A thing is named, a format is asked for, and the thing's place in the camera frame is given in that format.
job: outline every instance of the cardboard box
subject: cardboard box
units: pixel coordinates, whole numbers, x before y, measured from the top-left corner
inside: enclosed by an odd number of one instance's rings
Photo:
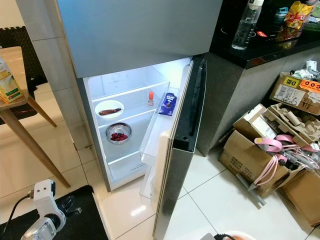
[[[302,111],[320,115],[320,82],[280,73],[270,99]]]
[[[226,142],[219,160],[234,175],[241,173],[247,181],[253,183],[271,158],[271,155],[261,150],[256,144],[235,130]],[[272,180],[258,187],[258,194],[263,198],[266,197],[275,189],[290,181],[300,169],[291,171],[284,166],[278,165]]]
[[[320,177],[318,175],[303,170],[283,190],[312,227],[320,225]]]
[[[277,135],[276,132],[262,116],[266,110],[262,104],[257,105],[233,124],[234,129],[251,141],[261,137],[274,139]]]

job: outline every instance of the white tile floor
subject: white tile floor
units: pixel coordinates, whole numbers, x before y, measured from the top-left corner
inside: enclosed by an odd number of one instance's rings
[[[44,102],[54,106],[56,102],[52,99],[53,95],[49,96],[50,89],[47,93],[47,97],[43,97]],[[57,120],[63,121],[61,115],[55,116]],[[28,130],[32,131],[33,125],[29,124],[28,120],[25,122]],[[6,137],[12,137],[8,130],[5,134]],[[218,162],[220,152],[214,149],[208,157],[201,156],[199,152],[194,155],[165,240],[200,240],[206,233],[214,235],[216,232],[223,233],[228,230],[246,232],[257,240],[320,239],[320,229],[313,230],[309,227],[294,206],[281,194],[271,195],[266,199],[267,205],[258,209],[238,180]],[[86,184],[93,186],[97,207],[109,240],[153,239],[155,212],[151,208],[150,199],[139,194],[143,178],[108,193],[95,160],[88,160],[83,162],[82,166],[79,164],[68,169],[63,175],[72,188],[66,189],[57,182],[57,197]],[[31,185],[19,189],[0,198],[1,223],[8,219],[13,203],[32,187]],[[32,209],[32,201],[26,200],[17,208],[15,216]]]

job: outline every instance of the small bottle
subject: small bottle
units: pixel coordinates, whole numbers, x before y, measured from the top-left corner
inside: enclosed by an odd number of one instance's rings
[[[239,22],[232,41],[232,47],[238,50],[245,50],[254,32],[256,23],[261,13],[264,0],[249,0]]]
[[[149,106],[153,106],[154,105],[154,92],[153,91],[149,92],[148,105]]]

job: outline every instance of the refrigerator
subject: refrigerator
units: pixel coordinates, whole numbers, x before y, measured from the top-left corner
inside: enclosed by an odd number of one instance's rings
[[[204,53],[222,1],[34,1],[47,8],[48,32],[62,25],[107,190],[144,176],[140,194],[152,199],[153,236],[162,240],[195,152],[206,92]],[[20,11],[29,8],[17,2]],[[176,96],[172,115],[159,114],[167,93]],[[121,110],[101,116],[107,110],[101,106]],[[122,144],[106,136],[117,123],[131,129]]]

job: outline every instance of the metal bowl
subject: metal bowl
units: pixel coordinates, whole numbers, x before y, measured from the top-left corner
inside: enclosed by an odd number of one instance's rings
[[[112,134],[125,134],[128,136],[128,138],[122,141],[113,141],[111,140]],[[131,138],[131,134],[132,134],[131,127],[128,124],[123,122],[117,122],[117,123],[111,124],[105,130],[106,139],[112,144],[124,144]]]

